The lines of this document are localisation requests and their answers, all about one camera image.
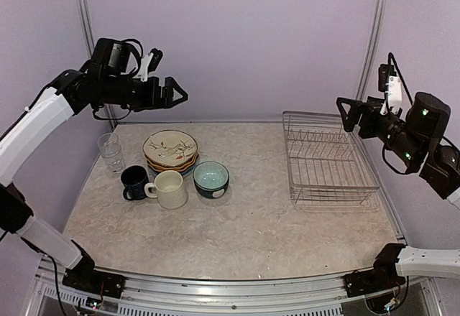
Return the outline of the cream bird pattern plate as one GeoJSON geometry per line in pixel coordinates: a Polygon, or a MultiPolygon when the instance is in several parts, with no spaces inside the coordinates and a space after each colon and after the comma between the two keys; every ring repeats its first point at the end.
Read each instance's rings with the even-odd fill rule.
{"type": "Polygon", "coordinates": [[[198,144],[183,131],[162,130],[150,135],[142,150],[146,158],[153,162],[176,166],[193,157],[198,151],[198,144]]]}

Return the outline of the yellow polka dot plate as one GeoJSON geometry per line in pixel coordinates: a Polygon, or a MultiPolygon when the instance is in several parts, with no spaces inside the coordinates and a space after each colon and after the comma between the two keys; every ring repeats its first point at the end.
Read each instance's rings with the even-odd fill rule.
{"type": "Polygon", "coordinates": [[[182,176],[184,176],[184,175],[187,175],[188,173],[192,172],[194,167],[196,166],[196,164],[192,164],[192,165],[190,165],[188,167],[182,167],[181,169],[175,168],[175,167],[157,167],[157,166],[154,166],[153,164],[150,164],[150,163],[148,163],[147,166],[157,175],[159,173],[165,172],[165,171],[176,171],[176,172],[180,173],[182,176]]]}

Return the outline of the large clear glass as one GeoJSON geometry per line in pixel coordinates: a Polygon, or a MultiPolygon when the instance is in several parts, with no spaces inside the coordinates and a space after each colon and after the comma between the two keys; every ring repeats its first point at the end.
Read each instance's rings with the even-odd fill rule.
{"type": "Polygon", "coordinates": [[[98,149],[111,173],[119,174],[125,168],[119,137],[115,133],[106,133],[98,138],[98,149]]]}

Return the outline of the blue polka dot plate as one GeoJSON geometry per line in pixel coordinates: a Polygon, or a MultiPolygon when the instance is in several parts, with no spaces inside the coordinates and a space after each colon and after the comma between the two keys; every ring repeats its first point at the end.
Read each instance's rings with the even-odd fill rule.
{"type": "Polygon", "coordinates": [[[190,175],[193,172],[193,170],[195,169],[196,165],[197,164],[194,164],[194,165],[190,166],[187,170],[181,172],[180,174],[183,176],[183,178],[185,178],[188,175],[190,175]]]}

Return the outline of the small clear glass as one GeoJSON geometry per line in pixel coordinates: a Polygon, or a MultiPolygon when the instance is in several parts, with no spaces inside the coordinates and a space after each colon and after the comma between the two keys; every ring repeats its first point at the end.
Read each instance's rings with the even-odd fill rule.
{"type": "Polygon", "coordinates": [[[101,156],[108,162],[118,162],[122,159],[121,145],[114,140],[108,140],[100,147],[101,156]]]}

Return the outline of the light green bowl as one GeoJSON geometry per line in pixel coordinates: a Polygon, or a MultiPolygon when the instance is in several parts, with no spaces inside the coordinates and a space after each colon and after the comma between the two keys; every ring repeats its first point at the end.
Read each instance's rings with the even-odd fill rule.
{"type": "Polygon", "coordinates": [[[219,162],[202,162],[193,170],[194,182],[204,190],[215,190],[229,181],[229,171],[219,162]]]}

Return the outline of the dark blue mug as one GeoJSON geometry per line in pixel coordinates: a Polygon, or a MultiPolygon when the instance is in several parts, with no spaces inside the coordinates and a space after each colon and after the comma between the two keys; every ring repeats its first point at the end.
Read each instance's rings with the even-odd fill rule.
{"type": "Polygon", "coordinates": [[[127,201],[145,199],[147,196],[144,186],[148,182],[147,171],[144,167],[139,165],[127,167],[121,174],[121,183],[124,186],[123,198],[127,201]]]}

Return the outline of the white mug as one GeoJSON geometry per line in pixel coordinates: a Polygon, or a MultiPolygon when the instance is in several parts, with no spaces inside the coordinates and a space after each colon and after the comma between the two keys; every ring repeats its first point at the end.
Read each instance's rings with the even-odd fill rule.
{"type": "Polygon", "coordinates": [[[144,186],[144,193],[148,198],[156,199],[161,207],[174,210],[188,201],[188,192],[184,180],[179,172],[168,170],[158,174],[154,182],[144,186]]]}

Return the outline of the teal white bowl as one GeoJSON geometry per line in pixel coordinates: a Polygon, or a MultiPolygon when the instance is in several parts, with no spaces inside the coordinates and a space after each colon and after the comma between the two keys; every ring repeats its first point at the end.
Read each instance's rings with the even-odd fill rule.
{"type": "Polygon", "coordinates": [[[202,197],[208,199],[217,199],[222,197],[226,193],[229,187],[229,181],[227,180],[226,183],[224,183],[223,185],[219,185],[218,187],[213,188],[204,187],[198,184],[196,181],[194,182],[194,185],[198,194],[202,197]]]}

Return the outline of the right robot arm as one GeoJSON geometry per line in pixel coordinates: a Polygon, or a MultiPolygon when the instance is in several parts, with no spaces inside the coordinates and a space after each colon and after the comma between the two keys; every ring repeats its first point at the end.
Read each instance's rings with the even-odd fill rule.
{"type": "MultiPolygon", "coordinates": [[[[359,127],[362,139],[378,138],[384,151],[393,152],[406,166],[405,175],[417,173],[443,200],[459,207],[459,149],[441,144],[451,109],[430,93],[418,92],[405,119],[399,113],[381,114],[384,101],[366,102],[338,97],[343,128],[359,127]]],[[[406,276],[459,278],[458,250],[430,250],[389,243],[377,255],[368,284],[376,290],[406,276]]]]}

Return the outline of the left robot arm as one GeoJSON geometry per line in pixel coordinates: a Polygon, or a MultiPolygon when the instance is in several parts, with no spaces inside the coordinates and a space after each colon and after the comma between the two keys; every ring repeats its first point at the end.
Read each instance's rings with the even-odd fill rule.
{"type": "Polygon", "coordinates": [[[163,57],[144,52],[136,39],[101,38],[82,67],[48,83],[1,135],[1,229],[20,237],[68,270],[87,291],[101,283],[92,258],[45,220],[38,218],[14,186],[18,171],[61,125],[91,107],[94,118],[105,105],[128,112],[170,109],[188,99],[176,80],[153,76],[163,57]]]}

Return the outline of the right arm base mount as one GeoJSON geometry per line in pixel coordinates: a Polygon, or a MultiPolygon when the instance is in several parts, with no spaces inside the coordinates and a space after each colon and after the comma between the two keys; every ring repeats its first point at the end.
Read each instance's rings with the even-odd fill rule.
{"type": "Polygon", "coordinates": [[[398,255],[406,247],[402,243],[389,243],[377,254],[371,269],[353,271],[343,278],[347,297],[357,297],[402,286],[406,278],[399,275],[398,255]]]}

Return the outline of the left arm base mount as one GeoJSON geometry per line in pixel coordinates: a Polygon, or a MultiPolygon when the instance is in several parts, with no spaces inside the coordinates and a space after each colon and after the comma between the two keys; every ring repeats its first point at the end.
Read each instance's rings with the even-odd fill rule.
{"type": "Polygon", "coordinates": [[[99,271],[89,254],[74,240],[71,241],[82,254],[82,259],[72,269],[66,269],[63,285],[100,297],[121,298],[127,278],[120,274],[99,271]]]}

